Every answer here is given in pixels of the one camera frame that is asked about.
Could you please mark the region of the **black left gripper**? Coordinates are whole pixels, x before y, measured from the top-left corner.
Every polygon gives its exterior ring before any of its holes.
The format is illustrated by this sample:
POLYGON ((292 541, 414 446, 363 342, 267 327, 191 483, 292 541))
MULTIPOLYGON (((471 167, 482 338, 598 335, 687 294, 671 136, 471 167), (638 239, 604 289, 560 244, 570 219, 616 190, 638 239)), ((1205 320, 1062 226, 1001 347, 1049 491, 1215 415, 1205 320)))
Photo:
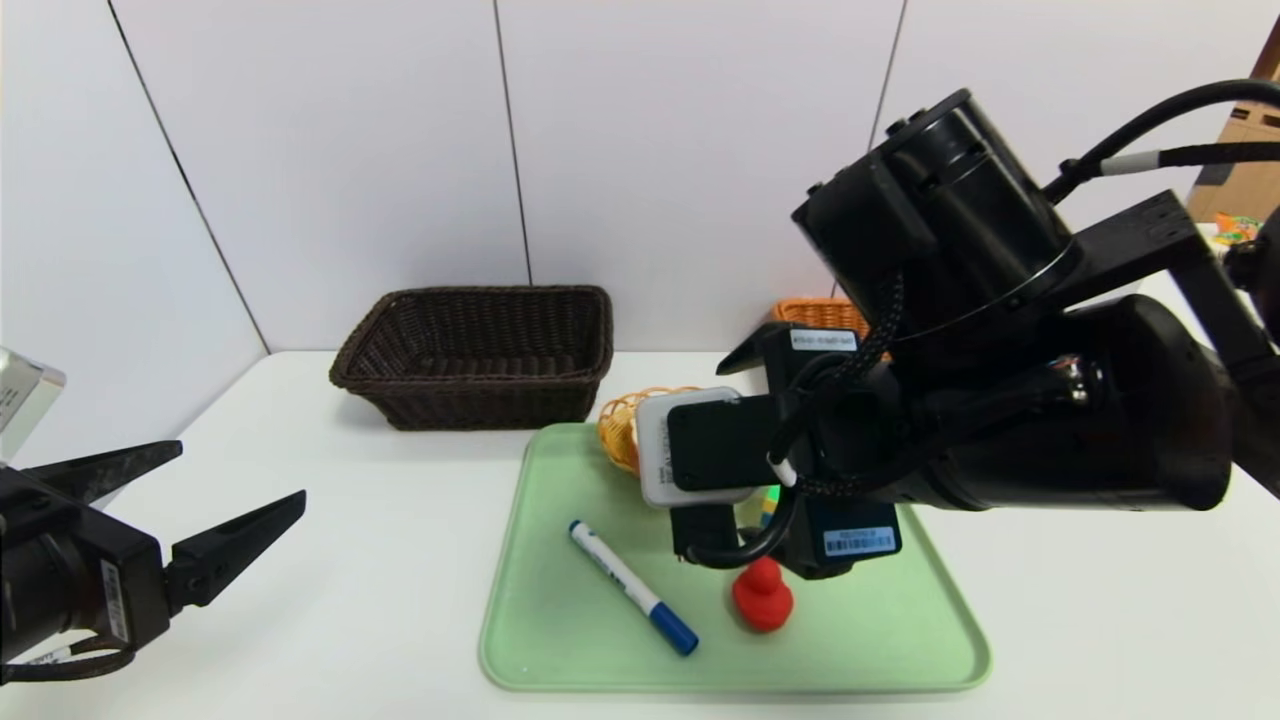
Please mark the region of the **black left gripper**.
POLYGON ((88 630, 136 651, 189 606, 209 606, 305 514, 301 489, 172 546, 88 503, 183 454, 165 439, 3 469, 3 661, 47 638, 88 630))

